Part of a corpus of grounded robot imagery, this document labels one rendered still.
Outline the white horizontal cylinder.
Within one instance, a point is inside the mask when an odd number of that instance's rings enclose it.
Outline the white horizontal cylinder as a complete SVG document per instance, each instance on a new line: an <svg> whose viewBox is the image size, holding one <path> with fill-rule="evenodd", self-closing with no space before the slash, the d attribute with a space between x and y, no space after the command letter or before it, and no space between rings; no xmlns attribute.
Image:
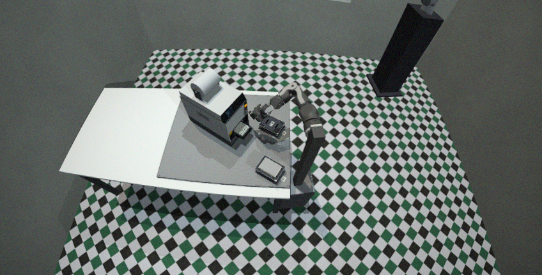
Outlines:
<svg viewBox="0 0 542 275"><path fill-rule="evenodd" d="M204 98L221 79L216 71L208 68L195 81L190 84L191 89L197 88L200 91L201 97Z"/></svg>

